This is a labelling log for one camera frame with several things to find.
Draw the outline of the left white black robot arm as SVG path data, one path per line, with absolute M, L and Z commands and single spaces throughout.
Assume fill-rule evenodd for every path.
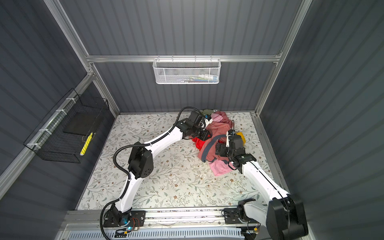
M 134 198 L 146 177 L 154 170 L 154 158 L 170 145 L 186 138 L 199 138 L 208 140 L 212 134 L 207 127 L 213 122 L 212 118 L 203 115 L 193 107 L 184 107 L 180 110 L 171 128 L 151 141 L 119 148 L 113 155 L 113 163 L 120 171 L 127 175 L 122 192 L 118 199 L 107 203 L 100 215 L 100 227 L 107 221 L 114 226 L 131 227 L 138 224 L 131 214 Z M 128 166 L 122 167 L 117 163 L 120 152 L 131 149 Z

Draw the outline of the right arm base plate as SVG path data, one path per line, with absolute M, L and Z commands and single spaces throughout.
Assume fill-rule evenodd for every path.
M 238 206 L 235 208 L 225 208 L 222 211 L 227 225 L 231 224 L 260 224 L 266 225 L 267 208 L 265 206 Z

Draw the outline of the red cloth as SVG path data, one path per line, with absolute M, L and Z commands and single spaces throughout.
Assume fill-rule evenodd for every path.
M 210 139 L 206 140 L 206 141 L 202 141 L 201 139 L 199 138 L 193 138 L 192 141 L 195 143 L 195 146 L 196 148 L 201 151 L 203 150 L 206 145 L 210 142 Z

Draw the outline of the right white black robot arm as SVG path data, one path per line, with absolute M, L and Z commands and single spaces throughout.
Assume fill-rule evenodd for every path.
M 295 240 L 308 235 L 304 204 L 268 176 L 256 158 L 246 153 L 241 136 L 229 130 L 225 143 L 218 143 L 216 153 L 229 159 L 228 166 L 237 170 L 255 185 L 265 203 L 254 198 L 238 202 L 236 211 L 225 209 L 227 224 L 257 222 L 265 226 L 273 240 Z

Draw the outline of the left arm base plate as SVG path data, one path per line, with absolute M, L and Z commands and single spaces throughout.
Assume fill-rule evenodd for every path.
M 143 227 L 146 219 L 146 211 L 119 211 L 108 210 L 102 218 L 103 227 Z

